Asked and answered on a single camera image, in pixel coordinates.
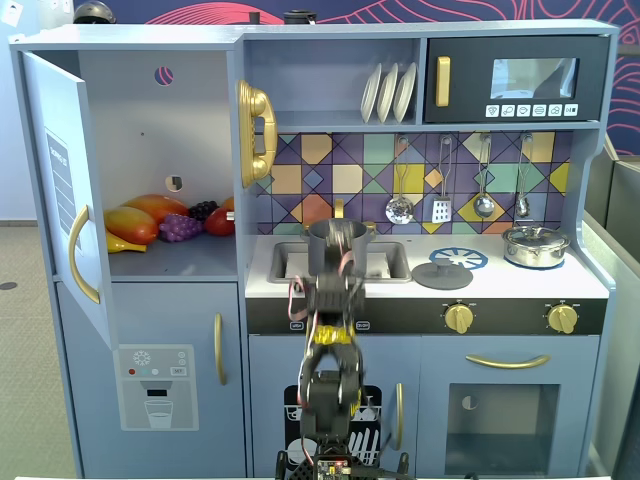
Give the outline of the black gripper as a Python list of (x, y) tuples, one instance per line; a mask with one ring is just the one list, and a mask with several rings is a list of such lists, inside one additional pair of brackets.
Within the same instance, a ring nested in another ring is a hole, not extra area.
[(328, 220), (325, 234), (325, 260), (340, 261), (347, 255), (348, 261), (341, 271), (321, 272), (303, 279), (306, 307), (309, 314), (356, 315), (364, 310), (366, 292), (364, 274), (355, 268), (357, 259), (356, 239), (360, 235), (359, 223), (345, 220)]

